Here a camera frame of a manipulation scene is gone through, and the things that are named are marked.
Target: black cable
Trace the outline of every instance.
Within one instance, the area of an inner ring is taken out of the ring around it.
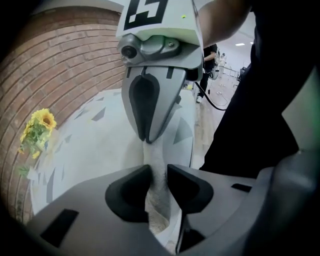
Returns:
[[[206,92],[204,91],[204,89],[201,88],[201,86],[198,84],[198,82],[195,82],[196,86],[198,86],[199,90],[203,93],[203,95],[206,97],[206,99],[208,100],[208,102],[210,103],[210,105],[212,107],[214,107],[216,110],[220,110],[220,111],[226,111],[226,109],[221,109],[221,108],[218,108],[216,107],[212,102],[211,100],[209,99],[208,95],[206,94]]]
[[[219,105],[219,104],[217,104],[217,103],[211,98],[211,96],[210,96],[210,89],[211,89],[211,87],[212,87],[212,82],[213,82],[213,80],[211,80],[211,83],[210,83],[210,87],[209,87],[209,90],[208,90],[208,97],[210,98],[210,100],[212,101],[212,103],[215,104],[216,106],[224,107],[225,105],[228,104],[229,101],[225,98],[225,96],[224,96],[222,93],[221,93],[221,94],[218,94],[218,95],[221,95],[222,98],[224,98],[224,100],[225,100],[225,104],[224,104],[224,105]]]
[[[219,75],[219,70],[216,69],[216,70],[214,71],[214,73],[213,73],[212,80],[217,80],[218,75]]]

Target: brick wall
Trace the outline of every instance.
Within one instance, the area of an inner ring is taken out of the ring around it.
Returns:
[[[17,172],[20,164],[34,164],[17,153],[26,122],[34,111],[49,108],[61,125],[99,91],[121,86],[119,18],[89,7],[40,13],[0,64],[0,192],[10,215],[21,222],[32,216],[29,181]]]

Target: artificial flower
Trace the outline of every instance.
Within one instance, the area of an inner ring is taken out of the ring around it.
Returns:
[[[37,151],[32,155],[32,158],[36,159],[39,155],[40,155],[40,151]]]
[[[24,141],[24,139],[25,139],[25,137],[27,136],[27,134],[28,134],[28,132],[29,132],[29,130],[30,130],[30,127],[33,125],[34,123],[33,123],[33,121],[29,121],[29,122],[27,122],[27,124],[26,124],[26,126],[25,126],[25,128],[24,128],[24,131],[23,131],[23,133],[22,133],[22,135],[21,135],[21,137],[20,137],[20,141],[21,141],[21,143]]]
[[[18,149],[18,152],[20,153],[20,154],[22,154],[22,155],[24,155],[25,154],[25,152],[23,152],[23,150],[19,147],[19,149]]]
[[[51,114],[49,109],[47,108],[43,108],[34,112],[31,119],[37,119],[39,121],[39,124],[45,126],[50,131],[57,126],[54,115]]]

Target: shoe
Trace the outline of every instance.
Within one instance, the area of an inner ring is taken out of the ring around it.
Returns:
[[[201,102],[202,102],[202,97],[201,97],[201,96],[198,96],[198,97],[196,98],[196,102],[197,102],[197,103],[201,103]]]

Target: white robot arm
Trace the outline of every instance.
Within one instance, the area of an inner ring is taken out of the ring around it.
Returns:
[[[203,45],[192,0],[131,0],[116,36],[126,65],[122,99],[139,138],[154,142],[184,81],[202,78]]]

